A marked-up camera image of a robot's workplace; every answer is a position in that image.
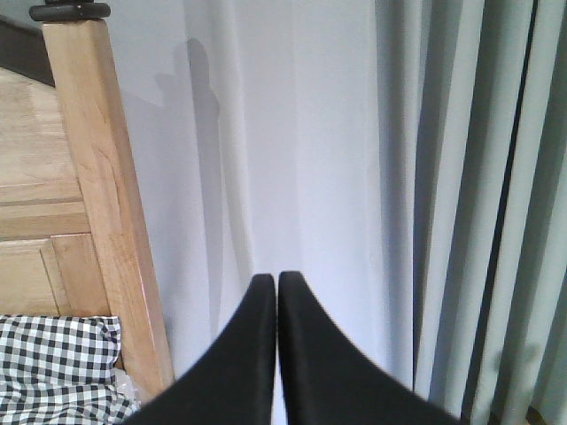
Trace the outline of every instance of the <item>white curtain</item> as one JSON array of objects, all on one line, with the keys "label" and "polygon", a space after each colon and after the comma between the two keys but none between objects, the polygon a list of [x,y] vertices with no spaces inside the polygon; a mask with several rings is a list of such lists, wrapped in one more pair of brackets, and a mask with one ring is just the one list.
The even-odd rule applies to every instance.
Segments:
[{"label": "white curtain", "polygon": [[112,7],[178,374],[298,269],[420,396],[567,423],[564,0]]}]

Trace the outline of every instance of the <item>curtain fold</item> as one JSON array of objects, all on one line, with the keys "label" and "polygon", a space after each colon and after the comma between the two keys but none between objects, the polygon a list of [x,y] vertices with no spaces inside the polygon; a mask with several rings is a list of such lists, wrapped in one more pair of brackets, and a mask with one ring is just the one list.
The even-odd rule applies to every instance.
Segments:
[{"label": "curtain fold", "polygon": [[110,28],[178,373],[250,274],[299,269],[453,415],[567,422],[565,0],[153,15]]}]

